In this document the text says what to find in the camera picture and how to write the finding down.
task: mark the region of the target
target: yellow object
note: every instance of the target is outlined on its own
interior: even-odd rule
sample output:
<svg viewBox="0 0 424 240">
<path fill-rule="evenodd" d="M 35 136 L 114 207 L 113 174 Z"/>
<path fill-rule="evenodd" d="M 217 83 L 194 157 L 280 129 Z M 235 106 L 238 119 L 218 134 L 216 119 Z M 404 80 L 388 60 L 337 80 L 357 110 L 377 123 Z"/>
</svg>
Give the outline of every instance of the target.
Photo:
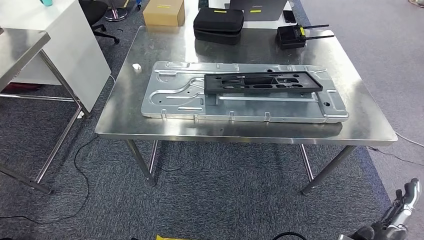
<svg viewBox="0 0 424 240">
<path fill-rule="evenodd" d="M 180 238 L 164 238 L 159 235 L 156 235 L 156 240 L 186 240 L 186 239 L 180 239 Z"/>
<path fill-rule="evenodd" d="M 150 0 L 143 16 L 146 26 L 182 26 L 186 19 L 184 0 Z"/>
</svg>

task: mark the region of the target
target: black carrying case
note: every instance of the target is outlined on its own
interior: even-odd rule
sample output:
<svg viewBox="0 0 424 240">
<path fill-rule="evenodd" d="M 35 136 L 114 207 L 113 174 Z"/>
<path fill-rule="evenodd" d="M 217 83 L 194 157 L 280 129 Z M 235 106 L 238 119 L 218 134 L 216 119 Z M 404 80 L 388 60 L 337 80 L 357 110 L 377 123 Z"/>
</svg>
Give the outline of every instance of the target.
<svg viewBox="0 0 424 240">
<path fill-rule="evenodd" d="M 194 19 L 194 36 L 202 41 L 234 45 L 240 41 L 243 22 L 241 10 L 204 7 Z"/>
</svg>

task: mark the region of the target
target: office chair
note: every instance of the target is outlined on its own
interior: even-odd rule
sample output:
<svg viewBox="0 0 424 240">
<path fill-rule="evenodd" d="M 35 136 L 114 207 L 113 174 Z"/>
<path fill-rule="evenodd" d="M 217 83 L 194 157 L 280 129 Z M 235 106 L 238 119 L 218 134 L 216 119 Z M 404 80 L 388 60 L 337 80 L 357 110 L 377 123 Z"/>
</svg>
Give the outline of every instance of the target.
<svg viewBox="0 0 424 240">
<path fill-rule="evenodd" d="M 100 29 L 102 32 L 106 31 L 106 27 L 103 24 L 94 26 L 94 24 L 102 19 L 103 15 L 106 13 L 106 10 L 108 10 L 108 5 L 106 3 L 93 0 L 79 0 L 79 5 L 81 5 L 82 11 L 84 12 L 88 24 L 90 24 L 91 30 L 95 36 L 110 38 L 115 41 L 115 44 L 119 44 L 119 38 L 95 31 L 97 29 Z"/>
</svg>

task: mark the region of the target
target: floor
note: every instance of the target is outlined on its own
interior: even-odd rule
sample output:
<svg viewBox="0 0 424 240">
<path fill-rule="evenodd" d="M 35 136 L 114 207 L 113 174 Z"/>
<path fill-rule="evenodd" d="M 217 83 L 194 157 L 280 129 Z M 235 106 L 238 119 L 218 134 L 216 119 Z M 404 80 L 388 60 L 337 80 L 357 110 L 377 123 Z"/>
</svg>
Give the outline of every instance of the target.
<svg viewBox="0 0 424 240">
<path fill-rule="evenodd" d="M 307 24 L 301 6 L 295 7 L 299 9 L 298 19 Z M 134 2 L 130 1 L 128 9 L 125 21 L 105 23 L 108 33 L 120 38 L 119 45 L 98 38 L 114 77 L 138 26 L 143 24 Z M 0 237 L 149 240 L 161 234 L 202 240 L 266 240 L 283 231 L 295 231 L 308 239 L 331 240 L 377 220 L 389 204 L 379 174 L 363 147 L 305 197 L 299 190 L 307 183 L 307 175 L 294 145 L 162 141 L 155 170 L 158 183 L 151 188 L 122 141 L 98 138 L 77 155 L 78 148 L 95 136 L 94 127 L 112 86 L 109 80 L 92 117 L 78 121 L 72 128 L 43 180 L 55 189 L 54 194 L 41 194 L 0 175 L 0 216 L 25 215 L 45 223 L 75 213 L 88 194 L 84 178 L 74 168 L 75 160 L 87 175 L 90 189 L 81 212 L 46 225 L 18 218 L 1 219 Z M 40 91 L 62 93 L 56 87 Z M 70 103 L 23 105 L 2 99 L 0 112 L 7 113 L 0 115 L 2 163 L 37 175 L 73 109 Z M 28 113 L 36 124 L 29 121 Z M 58 124 L 46 125 L 46 121 Z M 137 144 L 148 156 L 152 143 Z M 313 171 L 322 169 L 340 149 L 307 146 Z M 411 237 L 419 236 L 419 229 L 412 226 Z"/>
<path fill-rule="evenodd" d="M 312 25 L 330 24 L 368 90 L 392 127 L 424 143 L 424 9 L 408 0 L 301 0 Z M 424 148 L 401 138 L 385 153 L 424 164 Z M 391 199 L 411 178 L 424 181 L 424 166 L 369 151 Z M 424 227 L 424 201 L 418 203 L 410 239 Z"/>
</svg>

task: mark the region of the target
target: black plastic bracket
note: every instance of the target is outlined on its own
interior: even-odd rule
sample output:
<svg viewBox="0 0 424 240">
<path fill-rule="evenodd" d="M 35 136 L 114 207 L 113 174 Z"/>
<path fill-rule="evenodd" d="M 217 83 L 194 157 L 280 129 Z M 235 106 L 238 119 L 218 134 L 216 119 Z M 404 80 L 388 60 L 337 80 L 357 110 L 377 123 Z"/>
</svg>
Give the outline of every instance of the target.
<svg viewBox="0 0 424 240">
<path fill-rule="evenodd" d="M 205 94 L 321 92 L 323 86 L 307 71 L 239 72 L 204 75 Z"/>
</svg>

